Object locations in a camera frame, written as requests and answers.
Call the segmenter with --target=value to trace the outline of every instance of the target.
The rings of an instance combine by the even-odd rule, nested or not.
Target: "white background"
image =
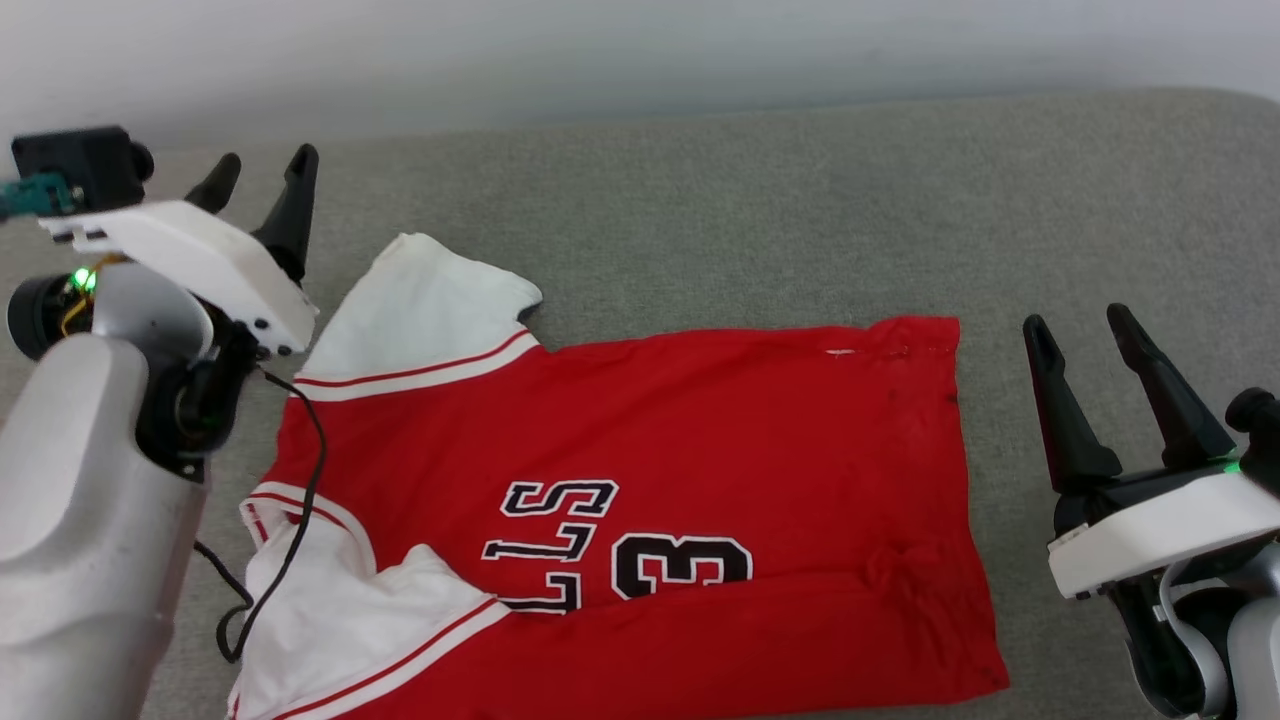
[[[1280,97],[1272,0],[9,0],[0,137],[156,146],[1196,85]]]

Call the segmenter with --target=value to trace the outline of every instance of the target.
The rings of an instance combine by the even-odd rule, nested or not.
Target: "red jersey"
[[[402,236],[296,379],[329,445],[236,717],[704,720],[1007,685],[968,528],[959,327],[548,351],[511,273]],[[242,506],[274,577],[316,460],[289,400]]]

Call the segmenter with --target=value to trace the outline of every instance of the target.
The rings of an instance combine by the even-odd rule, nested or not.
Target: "red fabric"
[[[431,546],[513,614],[352,717],[709,719],[956,702],[1007,687],[968,528],[954,319],[869,329],[700,331],[536,347],[485,375],[316,410],[328,500],[369,533],[379,569]],[[315,430],[291,400],[268,480],[303,486]],[[609,479],[607,512],[502,512],[512,483]],[[529,497],[536,501],[539,496]],[[485,560],[488,542],[581,559]],[[627,533],[732,538],[751,579],[662,584],[623,600]],[[645,574],[660,565],[645,561]]]

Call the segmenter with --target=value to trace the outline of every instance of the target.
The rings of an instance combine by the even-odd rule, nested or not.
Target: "jersey number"
[[[563,480],[549,489],[541,483],[512,483],[502,503],[508,518],[550,515],[568,498],[567,514],[603,518],[618,495],[613,480]],[[577,562],[595,536],[594,523],[561,523],[556,537],[559,544],[532,544],[493,539],[485,543],[481,557],[559,560]],[[733,538],[655,533],[626,533],[613,543],[613,592],[623,600],[653,594],[658,583],[704,585],[751,579],[751,553]],[[580,573],[547,573],[549,597],[500,598],[512,610],[562,615],[582,606]]]

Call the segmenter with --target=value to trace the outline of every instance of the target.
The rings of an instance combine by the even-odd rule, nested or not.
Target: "red and white shirt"
[[[296,378],[329,443],[238,720],[705,720],[1007,687],[968,528],[959,325],[549,351],[527,281],[401,236]],[[316,460],[243,502],[274,578]]]

